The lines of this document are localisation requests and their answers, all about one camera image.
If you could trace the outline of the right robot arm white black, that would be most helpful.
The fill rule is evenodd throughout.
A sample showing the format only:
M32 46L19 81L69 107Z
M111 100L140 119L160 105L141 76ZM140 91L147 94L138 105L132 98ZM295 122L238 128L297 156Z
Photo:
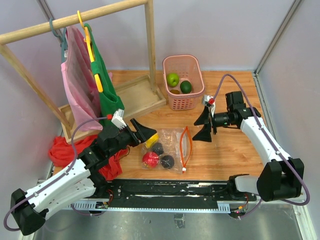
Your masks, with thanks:
M265 202L297 198L301 195L304 164L299 158L292 158L271 135L259 111L247 107L241 91L225 95L227 111L216 113L216 103L212 96L204 95L203 112L194 122L202 129L192 138L193 141L211 142L212 135L219 127L236 126L253 144L264 167L258 177L239 174L229 177L227 196L240 199L245 192L258 195Z

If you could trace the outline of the brown fake kiwi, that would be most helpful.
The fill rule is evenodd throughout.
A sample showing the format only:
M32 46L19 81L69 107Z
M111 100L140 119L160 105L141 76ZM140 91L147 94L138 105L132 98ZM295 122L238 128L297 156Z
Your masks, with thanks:
M175 95L179 95L179 94L180 94L180 91L177 90L177 89L171 89L170 92L171 92L172 94L175 94Z

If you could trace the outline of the clear zip top bag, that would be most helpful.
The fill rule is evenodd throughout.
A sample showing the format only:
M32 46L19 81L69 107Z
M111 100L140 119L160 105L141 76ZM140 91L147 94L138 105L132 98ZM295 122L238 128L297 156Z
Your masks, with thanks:
M148 170L166 170L177 174L184 174L187 170L187 163L191 158L193 151L193 140L189 128L163 128L158 132L159 139L157 143L163 145L164 153L159 155L159 162L155 168L145 167L142 163L142 158L145 153L152 152L152 147L147 148L145 143L141 148L141 165ZM174 166L171 169L162 167L160 160L165 155L171 155L174 158Z

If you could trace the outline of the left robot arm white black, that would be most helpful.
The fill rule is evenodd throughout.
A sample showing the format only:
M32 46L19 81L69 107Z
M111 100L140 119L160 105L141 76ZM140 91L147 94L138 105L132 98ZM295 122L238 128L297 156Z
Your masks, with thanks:
M110 163L110 159L121 150L136 147L147 142L157 131L130 120L134 130L122 120L103 127L97 139L59 173L26 191L18 188L10 197L10 209L3 225L8 231L9 216L13 216L16 231L28 236L39 230L55 213L74 202L95 196L101 198L107 193L107 181L99 170Z

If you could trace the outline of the dark green fake vegetable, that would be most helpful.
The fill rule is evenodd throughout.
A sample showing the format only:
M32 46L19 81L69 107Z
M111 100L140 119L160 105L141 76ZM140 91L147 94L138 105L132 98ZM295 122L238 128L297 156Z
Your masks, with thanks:
M184 80L181 82L180 84L180 91L183 93L183 94L189 94L192 92L192 84L187 81L187 80Z

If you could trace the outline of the light green fake apple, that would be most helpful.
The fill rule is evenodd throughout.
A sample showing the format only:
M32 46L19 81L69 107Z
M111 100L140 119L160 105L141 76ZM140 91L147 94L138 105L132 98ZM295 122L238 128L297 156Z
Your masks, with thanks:
M176 87L179 84L180 78L177 73L169 73L166 75L167 85L171 88Z

